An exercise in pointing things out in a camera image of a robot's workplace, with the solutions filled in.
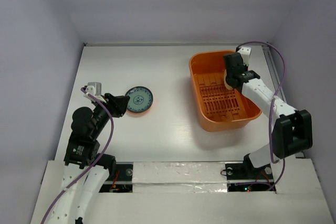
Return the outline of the pale green rimmed plate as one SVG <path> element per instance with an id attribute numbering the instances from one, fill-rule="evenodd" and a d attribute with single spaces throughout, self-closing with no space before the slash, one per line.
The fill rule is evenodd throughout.
<path id="1" fill-rule="evenodd" d="M 225 70 L 224 71 L 224 85 L 225 85 L 227 90 L 232 90 L 233 88 L 227 83 L 226 78 L 227 78 L 227 71 Z"/>

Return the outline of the orange red plate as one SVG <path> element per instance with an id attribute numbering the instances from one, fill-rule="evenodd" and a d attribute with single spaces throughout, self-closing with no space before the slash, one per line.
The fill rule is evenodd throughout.
<path id="1" fill-rule="evenodd" d="M 142 116 L 146 116 L 148 113 L 151 113 L 152 111 L 152 108 L 148 108 L 147 110 L 141 112 L 141 113 L 133 113 L 129 110 L 127 110 L 126 114 L 130 117 L 133 117 L 133 118 L 140 118 Z"/>

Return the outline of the blue floral patterned plate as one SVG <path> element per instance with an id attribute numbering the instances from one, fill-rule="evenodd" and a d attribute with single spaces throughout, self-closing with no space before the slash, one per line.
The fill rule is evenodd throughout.
<path id="1" fill-rule="evenodd" d="M 150 109 L 153 104 L 153 93 L 143 86 L 136 86 L 125 94 L 130 98 L 127 111 L 133 114 L 141 114 Z"/>

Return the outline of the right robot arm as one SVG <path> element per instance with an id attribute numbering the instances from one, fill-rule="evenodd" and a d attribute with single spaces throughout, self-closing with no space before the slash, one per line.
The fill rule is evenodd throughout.
<path id="1" fill-rule="evenodd" d="M 226 176 L 238 179 L 254 179 L 271 163 L 313 146 L 311 114 L 295 109 L 272 92 L 260 75 L 248 69 L 249 57 L 248 48 L 223 56 L 224 83 L 252 101 L 268 117 L 269 142 L 245 155 L 242 163 L 226 166 Z"/>

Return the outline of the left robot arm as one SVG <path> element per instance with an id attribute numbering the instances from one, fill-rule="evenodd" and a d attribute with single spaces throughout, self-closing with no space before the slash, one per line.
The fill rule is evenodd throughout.
<path id="1" fill-rule="evenodd" d="M 107 179 L 117 176 L 116 159 L 99 151 L 98 136 L 113 118 L 124 116 L 129 96 L 109 93 L 85 96 L 94 109 L 80 107 L 72 114 L 71 135 L 64 157 L 60 193 L 48 207 L 42 223 L 84 223 Z"/>

